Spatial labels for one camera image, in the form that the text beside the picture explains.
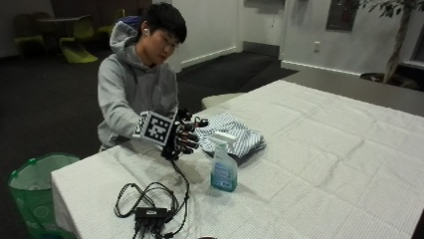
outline spray bottle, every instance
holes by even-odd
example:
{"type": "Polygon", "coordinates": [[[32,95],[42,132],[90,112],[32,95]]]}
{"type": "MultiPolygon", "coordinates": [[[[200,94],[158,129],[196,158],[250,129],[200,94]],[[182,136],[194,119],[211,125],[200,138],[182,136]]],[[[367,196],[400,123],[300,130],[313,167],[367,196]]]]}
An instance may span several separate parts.
{"type": "Polygon", "coordinates": [[[235,136],[220,131],[216,131],[210,137],[210,141],[215,144],[211,186],[223,191],[234,191],[236,187],[236,162],[226,152],[228,148],[232,148],[235,140],[235,136]]]}

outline chair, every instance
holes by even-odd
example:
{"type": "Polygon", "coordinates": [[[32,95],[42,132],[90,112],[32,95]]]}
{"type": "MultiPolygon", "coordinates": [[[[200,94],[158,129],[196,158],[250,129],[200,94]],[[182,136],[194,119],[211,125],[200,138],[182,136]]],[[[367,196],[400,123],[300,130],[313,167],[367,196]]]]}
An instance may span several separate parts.
{"type": "Polygon", "coordinates": [[[98,60],[82,46],[82,42],[91,40],[93,36],[93,17],[83,16],[74,23],[74,36],[59,40],[61,50],[69,63],[89,63],[98,60]]]}
{"type": "Polygon", "coordinates": [[[202,108],[203,110],[219,105],[220,103],[231,100],[235,97],[239,97],[243,93],[223,94],[218,96],[206,97],[202,99],[202,108]]]}
{"type": "Polygon", "coordinates": [[[13,18],[13,30],[14,30],[14,45],[21,55],[25,58],[25,48],[34,50],[34,45],[38,45],[44,49],[45,55],[48,50],[44,44],[42,35],[37,28],[37,21],[29,14],[18,14],[13,18]]]}
{"type": "MultiPolygon", "coordinates": [[[[36,12],[32,14],[36,20],[44,19],[44,18],[51,18],[51,16],[45,12],[36,12]]],[[[37,21],[37,27],[41,33],[45,34],[55,34],[58,31],[57,24],[53,22],[38,22],[37,21]]]]}
{"type": "Polygon", "coordinates": [[[111,34],[111,30],[114,29],[114,25],[118,21],[119,18],[123,18],[125,17],[125,9],[118,9],[115,11],[115,14],[114,14],[114,18],[113,18],[113,24],[111,25],[107,25],[107,26],[102,26],[97,29],[97,33],[98,35],[106,35],[110,37],[110,34],[111,34]]]}

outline power adapter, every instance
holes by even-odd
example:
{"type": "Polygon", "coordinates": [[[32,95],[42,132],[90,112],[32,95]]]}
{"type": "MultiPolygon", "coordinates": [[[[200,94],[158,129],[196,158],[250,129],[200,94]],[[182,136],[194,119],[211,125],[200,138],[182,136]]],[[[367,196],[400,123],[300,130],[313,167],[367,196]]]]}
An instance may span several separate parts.
{"type": "Polygon", "coordinates": [[[145,227],[162,229],[168,211],[166,208],[138,207],[135,209],[135,221],[145,227]]]}

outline hood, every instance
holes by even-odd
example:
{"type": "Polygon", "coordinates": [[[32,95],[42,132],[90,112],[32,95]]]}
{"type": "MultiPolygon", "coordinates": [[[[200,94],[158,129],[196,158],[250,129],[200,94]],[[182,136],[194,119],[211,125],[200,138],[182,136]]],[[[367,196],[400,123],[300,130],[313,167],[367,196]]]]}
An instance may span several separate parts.
{"type": "Polygon", "coordinates": [[[135,52],[137,30],[123,22],[118,22],[110,35],[110,48],[118,58],[137,68],[147,70],[135,52]]]}

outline green plastic bag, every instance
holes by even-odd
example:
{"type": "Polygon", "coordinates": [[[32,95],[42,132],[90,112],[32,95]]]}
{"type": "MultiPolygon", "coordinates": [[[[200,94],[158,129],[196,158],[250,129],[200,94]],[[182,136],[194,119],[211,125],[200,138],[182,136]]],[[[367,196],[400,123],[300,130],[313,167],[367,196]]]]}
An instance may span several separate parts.
{"type": "Polygon", "coordinates": [[[26,228],[34,239],[74,239],[54,220],[51,175],[55,169],[74,163],[79,158],[66,153],[50,153],[28,162],[12,172],[9,189],[26,228]]]}

